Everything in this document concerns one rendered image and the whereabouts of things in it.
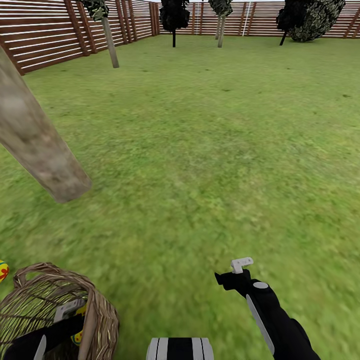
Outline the robot trunk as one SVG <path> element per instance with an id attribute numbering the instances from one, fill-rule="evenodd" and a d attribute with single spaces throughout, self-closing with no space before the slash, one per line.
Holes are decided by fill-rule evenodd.
<path id="1" fill-rule="evenodd" d="M 207 337 L 152 338 L 145 360 L 214 360 Z"/>

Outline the wicker basket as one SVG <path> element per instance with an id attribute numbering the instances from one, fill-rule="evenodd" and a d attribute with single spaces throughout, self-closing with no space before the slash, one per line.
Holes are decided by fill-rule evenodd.
<path id="1" fill-rule="evenodd" d="M 35 272 L 42 274 L 26 280 L 27 274 Z M 12 343 L 14 339 L 28 331 L 37 330 L 40 324 L 44 327 L 54 324 L 51 313 L 59 306 L 76 299 L 83 299 L 87 303 L 80 346 L 72 343 L 71 339 L 65 340 L 60 347 L 63 360 L 113 359 L 118 346 L 120 316 L 117 308 L 95 287 L 88 276 L 64 270 L 49 261 L 19 269 L 12 277 L 12 281 L 14 290 L 0 301 L 0 329 L 6 321 L 9 322 L 11 319 L 19 321 L 13 333 L 10 333 L 7 338 L 5 333 L 0 336 L 0 360 L 3 358 L 7 345 L 14 344 Z M 36 293 L 34 288 L 43 283 L 47 284 L 46 287 L 42 287 Z M 48 289 L 53 293 L 42 295 Z M 71 295 L 71 297 L 58 300 L 58 297 L 63 295 L 65 297 Z M 35 300 L 44 302 L 35 314 L 19 314 L 16 311 L 24 301 L 31 305 Z M 47 311 L 48 313 L 41 315 L 49 304 L 52 307 Z M 64 314 L 64 316 L 73 317 L 76 311 Z M 28 323 L 20 330 L 24 320 L 27 320 Z M 53 352 L 53 349 L 47 352 L 43 355 L 42 360 L 53 360 Z"/>

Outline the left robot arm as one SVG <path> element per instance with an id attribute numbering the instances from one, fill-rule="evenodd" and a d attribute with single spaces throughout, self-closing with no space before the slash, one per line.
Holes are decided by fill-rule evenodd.
<path id="1" fill-rule="evenodd" d="M 70 317 L 70 312 L 82 308 L 86 304 L 83 299 L 76 299 L 55 309 L 52 325 L 41 326 L 15 338 L 2 356 L 2 360 L 42 360 L 43 356 L 58 348 L 71 336 L 83 331 L 81 313 Z M 64 316 L 66 315 L 66 316 Z"/>

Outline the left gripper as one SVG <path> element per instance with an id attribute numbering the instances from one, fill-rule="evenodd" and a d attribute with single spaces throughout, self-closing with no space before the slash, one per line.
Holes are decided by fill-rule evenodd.
<path id="1" fill-rule="evenodd" d="M 84 317 L 79 313 L 76 316 L 63 319 L 51 325 L 56 327 L 59 333 L 57 344 L 53 347 L 53 350 L 62 345 L 65 340 L 68 341 L 71 336 L 83 331 L 83 319 Z"/>

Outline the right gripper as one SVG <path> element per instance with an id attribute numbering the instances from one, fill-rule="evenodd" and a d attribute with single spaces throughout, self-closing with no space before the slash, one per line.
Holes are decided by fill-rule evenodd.
<path id="1" fill-rule="evenodd" d="M 223 285 L 226 291 L 236 289 L 239 293 L 239 284 L 240 281 L 244 278 L 251 279 L 250 271 L 248 269 L 243 269 L 243 273 L 224 273 L 224 274 L 214 274 L 219 285 Z"/>

